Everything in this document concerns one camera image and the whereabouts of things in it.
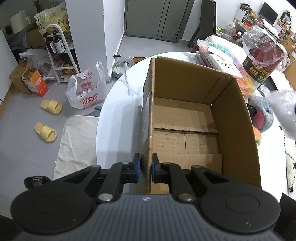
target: orange and white box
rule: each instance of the orange and white box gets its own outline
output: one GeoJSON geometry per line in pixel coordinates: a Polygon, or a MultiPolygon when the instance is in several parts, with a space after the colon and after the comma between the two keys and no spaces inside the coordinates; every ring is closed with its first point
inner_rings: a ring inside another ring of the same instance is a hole
{"type": "Polygon", "coordinates": [[[41,77],[38,69],[33,66],[27,68],[22,75],[22,79],[35,95],[43,97],[48,91],[47,84],[41,77]]]}

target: black bottle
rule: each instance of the black bottle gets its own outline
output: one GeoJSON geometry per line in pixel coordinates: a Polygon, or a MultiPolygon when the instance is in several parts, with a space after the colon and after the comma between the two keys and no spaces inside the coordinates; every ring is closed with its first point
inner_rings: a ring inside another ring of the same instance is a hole
{"type": "Polygon", "coordinates": [[[63,40],[60,36],[57,35],[57,31],[55,30],[52,34],[54,35],[54,45],[57,49],[57,52],[59,54],[64,53],[65,52],[65,46],[63,43],[63,40]]]}
{"type": "Polygon", "coordinates": [[[48,35],[49,33],[45,32],[43,37],[45,38],[47,49],[49,50],[50,54],[54,56],[57,53],[57,48],[54,45],[54,38],[49,38],[48,35]]]}

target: beige cloth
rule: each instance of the beige cloth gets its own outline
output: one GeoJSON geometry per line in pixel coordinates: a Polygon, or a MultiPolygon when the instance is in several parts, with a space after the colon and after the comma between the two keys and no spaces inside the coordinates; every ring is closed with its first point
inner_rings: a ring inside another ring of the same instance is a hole
{"type": "Polygon", "coordinates": [[[99,118],[74,115],[66,120],[54,180],[97,164],[96,130],[99,118]]]}

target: white cabinet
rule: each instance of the white cabinet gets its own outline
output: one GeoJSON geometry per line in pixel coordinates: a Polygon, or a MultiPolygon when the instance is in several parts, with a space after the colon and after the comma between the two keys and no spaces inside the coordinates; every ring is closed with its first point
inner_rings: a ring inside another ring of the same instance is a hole
{"type": "Polygon", "coordinates": [[[11,81],[8,76],[18,66],[7,42],[3,31],[0,30],[0,99],[4,100],[11,81]]]}

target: clear plastic bottle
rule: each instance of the clear plastic bottle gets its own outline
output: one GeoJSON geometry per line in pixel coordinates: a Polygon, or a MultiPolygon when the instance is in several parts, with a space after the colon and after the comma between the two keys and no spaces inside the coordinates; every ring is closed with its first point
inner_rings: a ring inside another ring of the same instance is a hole
{"type": "Polygon", "coordinates": [[[224,38],[231,40],[234,36],[234,34],[236,33],[236,29],[235,29],[235,25],[233,22],[231,22],[230,24],[228,24],[226,26],[225,32],[224,32],[224,38]]]}

